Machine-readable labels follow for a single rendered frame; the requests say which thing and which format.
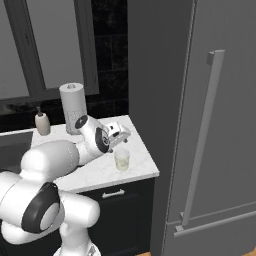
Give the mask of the dark cupboard drawer front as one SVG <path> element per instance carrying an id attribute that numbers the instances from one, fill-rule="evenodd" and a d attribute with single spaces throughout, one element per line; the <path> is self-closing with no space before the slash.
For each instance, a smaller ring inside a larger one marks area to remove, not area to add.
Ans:
<path id="1" fill-rule="evenodd" d="M 154 183 L 155 179 L 150 178 L 92 191 L 81 192 L 81 195 L 90 197 L 98 202 L 120 197 L 149 196 L 153 193 Z"/>

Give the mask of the white paper towel roll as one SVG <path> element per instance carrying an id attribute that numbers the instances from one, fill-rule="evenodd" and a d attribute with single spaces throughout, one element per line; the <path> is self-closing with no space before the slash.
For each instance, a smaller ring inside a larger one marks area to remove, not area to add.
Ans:
<path id="1" fill-rule="evenodd" d="M 81 83 L 66 83 L 59 87 L 62 108 L 66 123 L 66 131 L 70 135 L 78 135 L 76 121 L 87 114 L 84 86 Z"/>

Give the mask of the dark sink basin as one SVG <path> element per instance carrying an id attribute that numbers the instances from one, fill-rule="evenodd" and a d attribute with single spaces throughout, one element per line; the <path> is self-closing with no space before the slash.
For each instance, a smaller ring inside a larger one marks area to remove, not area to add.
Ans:
<path id="1" fill-rule="evenodd" d="M 30 149 L 32 132 L 0 136 L 0 172 L 21 172 L 21 159 Z"/>

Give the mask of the beige soap dispenser bottle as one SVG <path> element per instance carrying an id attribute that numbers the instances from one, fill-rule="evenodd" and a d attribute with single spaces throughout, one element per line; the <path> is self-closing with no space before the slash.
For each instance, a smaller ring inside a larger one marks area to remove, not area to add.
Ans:
<path id="1" fill-rule="evenodd" d="M 35 116 L 35 125 L 38 133 L 41 136 L 47 136 L 50 134 L 50 122 L 48 116 L 41 111 L 40 107 L 37 107 L 37 114 Z"/>

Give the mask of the grey fridge door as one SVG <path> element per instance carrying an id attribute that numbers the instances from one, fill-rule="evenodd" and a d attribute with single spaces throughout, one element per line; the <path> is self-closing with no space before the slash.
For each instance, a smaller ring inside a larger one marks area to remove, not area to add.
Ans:
<path id="1" fill-rule="evenodd" d="M 179 131 L 169 221 L 180 219 L 211 73 L 224 52 L 191 218 L 235 213 L 256 201 L 256 0 L 198 0 Z"/>

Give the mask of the glass of lemonade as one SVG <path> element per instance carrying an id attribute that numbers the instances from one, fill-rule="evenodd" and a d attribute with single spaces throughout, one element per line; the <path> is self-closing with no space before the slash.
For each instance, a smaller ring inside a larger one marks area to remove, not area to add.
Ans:
<path id="1" fill-rule="evenodd" d="M 119 171 L 126 171 L 129 167 L 130 153 L 128 150 L 120 148 L 114 152 L 116 168 Z"/>

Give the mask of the dark cupboard door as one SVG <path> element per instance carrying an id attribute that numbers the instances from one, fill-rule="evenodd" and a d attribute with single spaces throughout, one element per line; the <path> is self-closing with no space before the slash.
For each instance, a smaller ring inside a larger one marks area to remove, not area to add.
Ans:
<path id="1" fill-rule="evenodd" d="M 99 204 L 100 217 L 89 229 L 89 235 L 102 256 L 136 256 L 149 251 L 150 197 L 119 197 L 101 200 Z"/>

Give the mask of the dark framed window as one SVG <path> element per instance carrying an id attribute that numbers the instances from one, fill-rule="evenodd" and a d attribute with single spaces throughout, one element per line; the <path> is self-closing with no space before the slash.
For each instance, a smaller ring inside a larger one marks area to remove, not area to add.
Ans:
<path id="1" fill-rule="evenodd" d="M 0 106 L 99 93 L 91 0 L 0 0 Z"/>

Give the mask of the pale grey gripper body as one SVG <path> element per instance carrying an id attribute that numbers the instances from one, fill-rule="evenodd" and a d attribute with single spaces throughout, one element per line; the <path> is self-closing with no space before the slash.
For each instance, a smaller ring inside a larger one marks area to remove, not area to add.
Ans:
<path id="1" fill-rule="evenodd" d="M 109 141 L 110 148 L 114 148 L 121 142 L 125 142 L 127 138 L 131 135 L 131 132 L 128 128 L 121 125 L 120 123 L 111 123 L 108 125 L 109 133 Z"/>

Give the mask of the grey fridge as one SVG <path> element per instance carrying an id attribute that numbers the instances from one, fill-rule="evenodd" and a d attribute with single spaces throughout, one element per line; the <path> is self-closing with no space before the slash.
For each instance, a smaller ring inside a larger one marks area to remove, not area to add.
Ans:
<path id="1" fill-rule="evenodd" d="M 152 256 L 256 248 L 256 0 L 127 0 L 129 116 L 160 172 Z"/>

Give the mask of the grey fridge drawer front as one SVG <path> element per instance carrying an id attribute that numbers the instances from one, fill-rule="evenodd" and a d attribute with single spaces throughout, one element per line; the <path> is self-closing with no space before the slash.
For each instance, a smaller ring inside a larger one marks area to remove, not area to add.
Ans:
<path id="1" fill-rule="evenodd" d="M 243 256 L 256 247 L 256 216 L 174 237 L 167 228 L 162 256 Z"/>

